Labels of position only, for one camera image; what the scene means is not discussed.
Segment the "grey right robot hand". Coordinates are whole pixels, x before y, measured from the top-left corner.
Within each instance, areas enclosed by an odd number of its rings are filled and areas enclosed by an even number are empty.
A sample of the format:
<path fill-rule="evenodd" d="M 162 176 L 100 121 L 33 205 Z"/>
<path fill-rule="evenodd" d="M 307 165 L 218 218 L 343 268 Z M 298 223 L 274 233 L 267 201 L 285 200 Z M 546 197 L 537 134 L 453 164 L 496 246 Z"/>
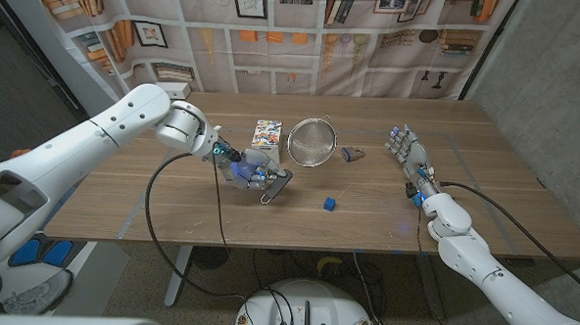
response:
<path fill-rule="evenodd" d="M 427 151 L 407 125 L 404 129 L 394 127 L 385 146 L 402 166 L 406 178 L 414 188 L 426 196 L 440 193 Z"/>

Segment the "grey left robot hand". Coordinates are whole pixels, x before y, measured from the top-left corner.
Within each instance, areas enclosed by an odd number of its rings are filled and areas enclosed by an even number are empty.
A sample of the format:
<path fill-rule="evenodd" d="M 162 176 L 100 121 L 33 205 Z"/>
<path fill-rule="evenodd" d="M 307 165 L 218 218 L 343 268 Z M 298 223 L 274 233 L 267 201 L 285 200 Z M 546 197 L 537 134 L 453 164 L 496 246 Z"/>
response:
<path fill-rule="evenodd" d="M 224 180 L 235 188 L 270 192 L 282 190 L 292 177 L 290 170 L 282 169 L 275 160 L 257 149 L 236 152 L 221 173 Z"/>

